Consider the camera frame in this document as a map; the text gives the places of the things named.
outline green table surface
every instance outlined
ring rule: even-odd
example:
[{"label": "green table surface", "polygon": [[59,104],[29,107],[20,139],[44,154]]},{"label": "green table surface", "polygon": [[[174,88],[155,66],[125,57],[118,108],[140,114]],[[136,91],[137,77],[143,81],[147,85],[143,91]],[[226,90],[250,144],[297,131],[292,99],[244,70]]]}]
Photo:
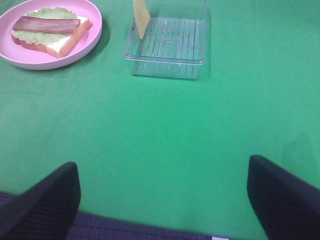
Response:
[{"label": "green table surface", "polygon": [[[1,0],[0,14],[21,2]],[[131,1],[93,2],[103,31],[84,58],[47,71],[0,59],[0,190],[74,161],[82,211],[266,240],[250,155],[320,188],[320,2],[208,0],[197,80],[131,75]]]}]

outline sandwich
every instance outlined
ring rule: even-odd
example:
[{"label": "sandwich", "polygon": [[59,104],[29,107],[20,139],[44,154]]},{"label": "sandwich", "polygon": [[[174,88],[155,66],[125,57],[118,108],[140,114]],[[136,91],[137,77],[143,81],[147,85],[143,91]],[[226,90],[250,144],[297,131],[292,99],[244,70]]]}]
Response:
[{"label": "sandwich", "polygon": [[91,27],[90,20],[63,8],[42,8],[21,16],[12,27],[12,40],[24,48],[63,58]]}]

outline bread slice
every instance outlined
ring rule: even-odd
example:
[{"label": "bread slice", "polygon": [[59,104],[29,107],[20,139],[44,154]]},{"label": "bread slice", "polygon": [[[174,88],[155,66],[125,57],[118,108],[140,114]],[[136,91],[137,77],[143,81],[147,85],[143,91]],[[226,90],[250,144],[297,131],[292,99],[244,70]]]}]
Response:
[{"label": "bread slice", "polygon": [[17,38],[14,35],[14,31],[11,32],[11,37],[16,44],[20,44],[26,49],[45,52],[56,57],[57,59],[60,59],[65,57],[70,52],[70,50],[77,44],[87,29],[92,26],[90,20],[86,17],[78,16],[77,19],[80,20],[80,26],[75,32],[49,45],[27,43],[26,41]]}]

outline clear plastic container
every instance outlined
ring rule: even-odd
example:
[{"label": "clear plastic container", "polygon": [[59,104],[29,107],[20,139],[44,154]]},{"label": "clear plastic container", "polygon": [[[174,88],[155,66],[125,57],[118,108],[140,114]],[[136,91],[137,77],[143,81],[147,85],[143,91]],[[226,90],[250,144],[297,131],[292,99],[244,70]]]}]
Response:
[{"label": "clear plastic container", "polygon": [[197,79],[206,53],[207,0],[146,0],[143,39],[136,22],[124,51],[133,75]]}]

